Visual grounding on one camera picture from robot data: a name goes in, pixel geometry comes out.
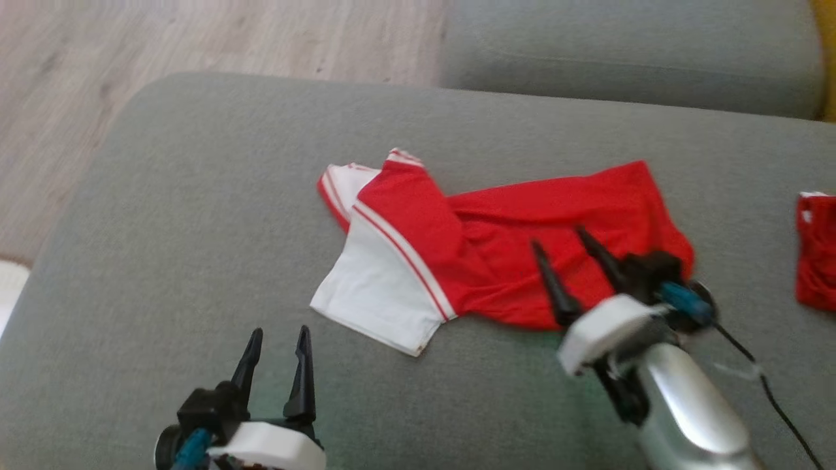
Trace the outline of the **grey fabric sofa cushion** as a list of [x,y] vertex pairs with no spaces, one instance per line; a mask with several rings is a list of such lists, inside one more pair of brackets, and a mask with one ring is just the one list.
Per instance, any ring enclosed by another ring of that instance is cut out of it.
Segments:
[[447,88],[814,119],[809,0],[451,0]]

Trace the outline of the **red jersey with white sleeves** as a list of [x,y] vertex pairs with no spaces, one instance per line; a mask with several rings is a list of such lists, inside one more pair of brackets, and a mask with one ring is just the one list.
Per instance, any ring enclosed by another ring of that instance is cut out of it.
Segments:
[[585,309],[614,289],[577,226],[618,258],[668,252],[685,277],[695,265],[644,161],[447,196],[418,158],[392,149],[380,169],[331,164],[317,190],[347,238],[311,308],[412,356],[469,313],[556,330],[532,240]]

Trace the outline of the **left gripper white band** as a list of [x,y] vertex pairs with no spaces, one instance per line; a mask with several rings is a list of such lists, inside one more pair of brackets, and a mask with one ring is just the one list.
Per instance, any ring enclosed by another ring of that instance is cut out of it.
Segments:
[[[245,409],[262,342],[263,329],[255,328],[231,380],[238,388],[238,403]],[[325,449],[314,431],[314,358],[307,325],[300,327],[295,355],[295,380],[283,406],[283,417],[239,424],[224,445],[212,447],[212,470],[325,470]]]

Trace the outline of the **beige sofa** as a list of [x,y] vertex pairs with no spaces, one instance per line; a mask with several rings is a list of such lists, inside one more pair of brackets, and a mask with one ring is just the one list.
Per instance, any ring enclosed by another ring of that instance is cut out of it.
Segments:
[[329,468],[643,468],[555,334],[468,317],[414,359],[310,310],[344,242],[316,179],[394,147],[454,194],[647,161],[722,324],[836,470],[836,315],[794,298],[797,194],[836,191],[836,125],[208,72],[129,101],[34,264],[0,339],[0,470],[153,470],[159,432],[256,327],[250,408],[279,416],[303,324]]

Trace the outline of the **red shorts with white stripes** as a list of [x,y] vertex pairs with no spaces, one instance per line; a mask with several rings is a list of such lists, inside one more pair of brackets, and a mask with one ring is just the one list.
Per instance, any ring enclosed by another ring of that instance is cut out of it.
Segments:
[[798,194],[799,256],[796,298],[803,306],[836,313],[836,195]]

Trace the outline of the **mustard yellow cushion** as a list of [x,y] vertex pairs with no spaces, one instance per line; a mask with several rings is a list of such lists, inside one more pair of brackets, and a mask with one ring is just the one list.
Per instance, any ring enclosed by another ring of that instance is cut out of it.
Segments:
[[836,0],[809,0],[823,47],[825,103],[823,120],[836,124]]

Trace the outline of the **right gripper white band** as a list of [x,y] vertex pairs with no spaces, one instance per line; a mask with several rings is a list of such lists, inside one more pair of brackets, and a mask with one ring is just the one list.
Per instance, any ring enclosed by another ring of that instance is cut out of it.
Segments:
[[577,225],[574,232],[618,295],[583,313],[540,241],[531,240],[555,322],[567,327],[556,359],[570,377],[591,369],[621,422],[637,428],[668,424],[671,405],[661,387],[663,365],[673,351],[667,327],[657,309],[631,297],[633,286],[619,259],[584,226]]

